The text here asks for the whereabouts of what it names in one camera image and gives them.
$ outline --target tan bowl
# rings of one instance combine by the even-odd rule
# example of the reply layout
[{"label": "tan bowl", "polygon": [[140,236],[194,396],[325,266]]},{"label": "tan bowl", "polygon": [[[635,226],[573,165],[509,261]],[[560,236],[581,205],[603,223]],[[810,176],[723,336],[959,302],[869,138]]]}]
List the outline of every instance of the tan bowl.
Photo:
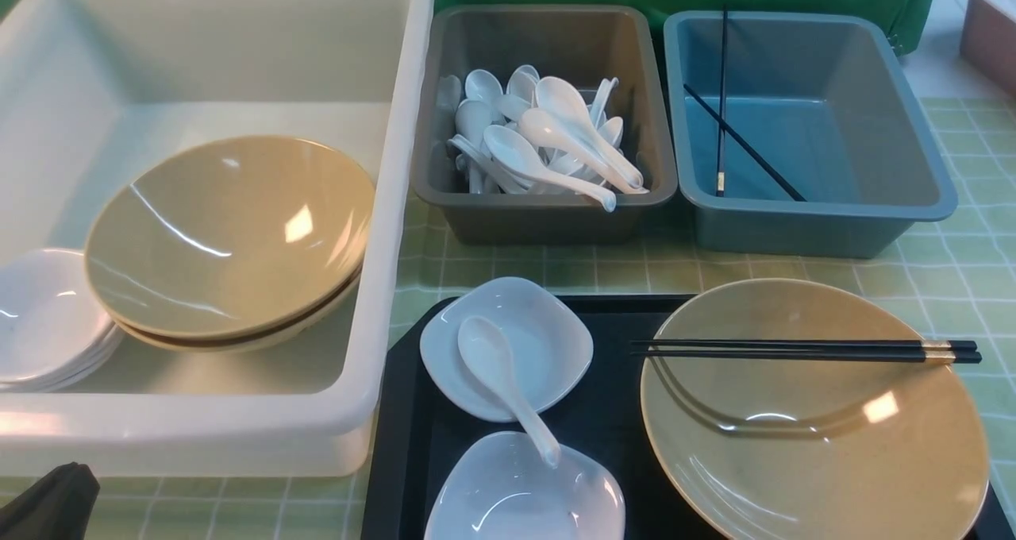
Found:
[{"label": "tan bowl", "polygon": [[[919,336],[852,294],[752,280],[683,305],[657,338]],[[988,446],[951,367],[647,359],[642,417],[674,486],[729,538],[956,540],[988,489]]]},{"label": "tan bowl", "polygon": [[178,340],[175,338],[167,338],[164,336],[156,336],[146,332],[141,332],[119,321],[117,321],[117,325],[126,332],[128,336],[137,338],[141,342],[145,342],[145,344],[174,352],[193,354],[252,352],[255,350],[270,348],[296,338],[302,331],[308,329],[309,326],[321,321],[322,318],[334,311],[334,309],[337,308],[341,302],[357,291],[359,286],[360,274],[358,273],[348,283],[345,284],[344,288],[335,292],[331,297],[320,301],[318,305],[314,306],[307,313],[301,314],[293,320],[279,323],[278,325],[264,332],[230,340]]},{"label": "tan bowl", "polygon": [[117,322],[229,340],[306,313],[363,262],[374,204],[344,154],[279,136],[178,154],[123,189],[91,228],[85,268]]}]

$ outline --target chopsticks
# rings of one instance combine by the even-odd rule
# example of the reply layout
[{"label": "chopsticks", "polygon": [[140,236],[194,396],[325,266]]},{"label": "chopsticks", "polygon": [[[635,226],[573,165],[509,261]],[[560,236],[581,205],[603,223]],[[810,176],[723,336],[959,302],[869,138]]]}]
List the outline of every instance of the chopsticks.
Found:
[{"label": "chopsticks", "polygon": [[751,158],[755,160],[755,163],[757,163],[759,167],[761,167],[762,170],[773,179],[773,181],[776,181],[776,184],[783,189],[783,192],[787,193],[790,198],[798,202],[805,202],[805,197],[802,193],[799,193],[798,189],[795,189],[793,186],[791,186],[786,179],[776,172],[776,170],[773,169],[773,167],[769,165],[766,160],[762,159],[761,154],[755,151],[755,146],[749,144],[740,133],[735,131],[734,128],[726,123],[726,37],[727,28],[729,27],[728,21],[729,12],[727,11],[726,6],[723,5],[723,26],[722,36],[720,38],[719,52],[719,113],[716,113],[712,108],[710,108],[709,104],[705,103],[705,101],[702,100],[702,98],[689,84],[684,84],[685,92],[688,92],[688,95],[692,96],[698,105],[702,106],[702,109],[708,112],[716,123],[719,124],[719,130],[716,133],[716,196],[723,196],[726,192],[725,146],[726,134],[729,134],[731,137],[733,137],[734,140],[737,141],[743,149],[745,149],[745,153],[751,156]]},{"label": "chopsticks", "polygon": [[726,120],[724,120],[722,117],[719,117],[719,114],[716,113],[712,108],[710,108],[709,104],[705,103],[705,100],[702,99],[691,87],[691,85],[685,83],[685,92],[688,92],[688,95],[692,96],[692,98],[694,98],[695,101],[698,102],[700,106],[702,106],[702,109],[708,112],[708,114],[710,114],[710,116],[712,116],[712,118],[716,120],[716,123],[719,123],[721,131],[726,131],[727,133],[729,133],[731,137],[733,137],[734,140],[737,141],[737,143],[741,145],[743,149],[745,149],[745,153],[750,154],[752,159],[755,160],[755,163],[758,163],[759,167],[761,167],[763,171],[765,171],[770,177],[772,177],[773,181],[776,181],[776,184],[779,185],[780,188],[782,188],[785,193],[790,195],[790,198],[792,198],[793,200],[798,200],[798,202],[805,202],[805,197],[802,196],[802,193],[799,193],[793,187],[791,187],[790,183],[787,183],[786,179],[783,178],[783,175],[777,173],[776,170],[773,169],[772,166],[769,165],[769,163],[766,160],[762,159],[761,154],[755,151],[755,146],[752,146],[748,141],[745,140],[744,137],[738,134],[738,132],[735,131],[734,128],[731,127],[728,123],[726,123]]},{"label": "chopsticks", "polygon": [[[726,6],[723,5],[723,33],[719,45],[719,118],[726,120]],[[726,182],[723,167],[723,153],[726,142],[726,132],[720,125],[716,126],[716,196],[723,196]]]},{"label": "chopsticks", "polygon": [[633,346],[683,347],[639,350],[636,357],[868,361],[894,363],[980,363],[968,340],[635,340]]}]

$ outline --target white plastic basin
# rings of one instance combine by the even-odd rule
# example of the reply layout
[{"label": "white plastic basin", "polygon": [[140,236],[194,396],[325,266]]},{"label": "white plastic basin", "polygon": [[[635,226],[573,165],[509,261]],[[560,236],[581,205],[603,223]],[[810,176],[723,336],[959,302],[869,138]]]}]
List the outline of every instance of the white plastic basin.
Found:
[{"label": "white plastic basin", "polygon": [[0,396],[0,474],[343,474],[367,455],[433,0],[22,0],[0,23],[0,264],[80,248],[171,154],[336,146],[377,184],[360,293],[273,349],[124,342],[63,394]]}]

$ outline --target ceramic spoon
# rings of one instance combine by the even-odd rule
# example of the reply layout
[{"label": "ceramic spoon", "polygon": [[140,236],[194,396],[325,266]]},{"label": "ceramic spoon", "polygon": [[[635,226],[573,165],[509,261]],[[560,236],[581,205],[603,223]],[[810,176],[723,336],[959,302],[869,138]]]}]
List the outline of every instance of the ceramic spoon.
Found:
[{"label": "ceramic spoon", "polygon": [[521,119],[525,110],[531,107],[532,106],[529,105],[527,100],[523,100],[518,96],[512,96],[511,94],[498,96],[497,100],[494,101],[494,108],[503,114],[503,116],[508,117],[511,121],[518,121]]},{"label": "ceramic spoon", "polygon": [[604,126],[602,121],[607,121],[607,100],[611,98],[611,92],[617,87],[617,84],[618,78],[614,77],[614,79],[599,81],[599,88],[596,88],[596,96],[592,100],[592,105],[589,106],[589,119],[592,120],[592,126],[597,130]]},{"label": "ceramic spoon", "polygon": [[484,172],[478,167],[469,168],[469,194],[480,194],[484,192]]},{"label": "ceramic spoon", "polygon": [[523,65],[515,68],[513,73],[524,73],[525,75],[533,77],[536,81],[539,81],[539,72],[536,68],[530,66],[529,63],[523,63]]},{"label": "ceramic spoon", "polygon": [[[620,117],[612,117],[610,121],[599,127],[597,131],[604,138],[607,139],[616,148],[621,144],[621,134],[624,132],[625,122]],[[584,163],[575,159],[573,154],[567,154],[564,157],[556,159],[548,165],[551,171],[556,173],[561,173],[562,175],[567,175],[569,177],[575,177],[577,179],[583,179],[583,181],[600,181],[600,186],[606,185],[607,181],[602,177],[596,174],[595,171],[589,169]],[[529,187],[530,194],[556,194],[560,187],[548,185],[547,183],[535,183]]]},{"label": "ceramic spoon", "polygon": [[515,415],[544,462],[557,467],[561,462],[561,444],[522,397],[515,382],[511,345],[501,328],[483,316],[468,316],[458,328],[458,352],[469,373]]},{"label": "ceramic spoon", "polygon": [[454,75],[446,75],[438,80],[438,106],[445,110],[456,110],[462,101],[462,81]]},{"label": "ceramic spoon", "polygon": [[522,194],[526,192],[528,185],[522,185],[517,179],[511,177],[511,175],[505,173],[497,164],[493,163],[490,153],[484,145],[484,129],[490,124],[496,123],[498,117],[500,116],[497,115],[494,108],[486,102],[480,100],[466,100],[462,102],[455,112],[455,129],[458,131],[458,135],[455,135],[455,137],[463,137],[469,143],[466,146],[470,151],[463,148],[462,141],[457,140],[455,137],[452,137],[449,142],[457,146],[466,157],[471,159],[483,173],[489,177],[493,177],[494,181],[505,192]]},{"label": "ceramic spoon", "polygon": [[550,183],[584,194],[598,200],[607,212],[614,212],[618,206],[618,197],[613,192],[581,179],[551,171],[544,165],[539,154],[536,154],[536,149],[532,148],[529,141],[507,127],[500,125],[487,127],[487,131],[484,131],[484,140],[487,141],[491,154],[494,154],[494,159],[509,173],[530,181]]},{"label": "ceramic spoon", "polygon": [[642,173],[596,133],[582,95],[571,83],[559,77],[541,79],[536,83],[536,105],[566,121],[570,128],[576,130],[592,145],[608,165],[628,181],[629,185],[641,187],[645,182]]},{"label": "ceramic spoon", "polygon": [[532,74],[530,74],[529,70],[522,69],[524,67],[518,68],[511,74],[511,77],[508,77],[508,88],[505,92],[509,96],[515,96],[530,104],[536,95],[536,81],[539,80],[539,76],[534,75],[536,69],[533,69]]},{"label": "ceramic spoon", "polygon": [[471,70],[465,76],[465,98],[479,100],[493,106],[494,100],[504,94],[501,81],[498,81],[489,70]]},{"label": "ceramic spoon", "polygon": [[562,149],[566,154],[572,154],[586,167],[591,168],[597,175],[607,179],[607,182],[625,194],[649,192],[642,187],[632,185],[612,166],[604,163],[599,154],[548,110],[533,108],[523,113],[518,128],[519,133],[536,146],[552,146],[552,148]]},{"label": "ceramic spoon", "polygon": [[466,100],[455,111],[455,130],[479,148],[484,140],[484,129],[497,119],[495,114],[497,112],[490,104]]},{"label": "ceramic spoon", "polygon": [[525,194],[526,189],[522,185],[518,184],[511,175],[509,175],[500,165],[491,161],[490,156],[483,153],[479,146],[473,145],[469,140],[462,136],[461,133],[454,135],[454,137],[448,140],[448,143],[457,146],[458,151],[462,152],[465,157],[472,161],[472,169],[480,169],[488,177],[493,178],[494,182],[501,186],[506,193],[509,194]]}]

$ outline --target black tray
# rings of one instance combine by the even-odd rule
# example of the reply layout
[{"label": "black tray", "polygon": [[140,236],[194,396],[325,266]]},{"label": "black tray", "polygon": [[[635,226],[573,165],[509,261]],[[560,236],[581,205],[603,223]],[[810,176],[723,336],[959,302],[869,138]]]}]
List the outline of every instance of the black tray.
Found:
[{"label": "black tray", "polygon": [[[561,297],[592,334],[595,353],[578,385],[543,417],[561,442],[598,461],[618,479],[628,507],[628,540],[722,538],[685,503],[656,463],[639,408],[642,363],[627,355],[629,340],[652,338],[688,299]],[[449,302],[439,302],[388,352],[367,489],[365,540],[420,540],[434,499],[468,446],[489,433],[521,430],[518,424],[475,419],[431,381],[420,359],[420,335]],[[989,489],[966,540],[1014,540],[994,490]]]}]

